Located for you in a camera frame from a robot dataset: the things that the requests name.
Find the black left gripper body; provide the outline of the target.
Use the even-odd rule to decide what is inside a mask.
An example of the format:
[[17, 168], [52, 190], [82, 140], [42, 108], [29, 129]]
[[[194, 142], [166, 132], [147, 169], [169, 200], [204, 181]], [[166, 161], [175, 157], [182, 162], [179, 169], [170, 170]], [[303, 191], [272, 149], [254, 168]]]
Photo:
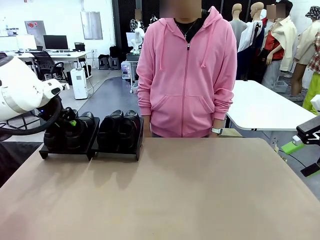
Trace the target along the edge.
[[58, 122], [71, 122], [74, 121], [78, 117], [78, 111], [75, 109], [72, 109], [71, 107], [63, 108], [60, 111]]

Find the person's right hand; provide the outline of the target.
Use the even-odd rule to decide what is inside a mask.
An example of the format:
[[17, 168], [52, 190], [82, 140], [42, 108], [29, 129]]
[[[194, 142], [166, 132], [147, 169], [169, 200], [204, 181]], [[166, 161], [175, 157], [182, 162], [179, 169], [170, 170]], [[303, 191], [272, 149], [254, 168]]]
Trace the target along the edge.
[[151, 127], [150, 127], [150, 115], [145, 115], [143, 117], [143, 135], [145, 138], [151, 138], [152, 137], [152, 132], [151, 132]]

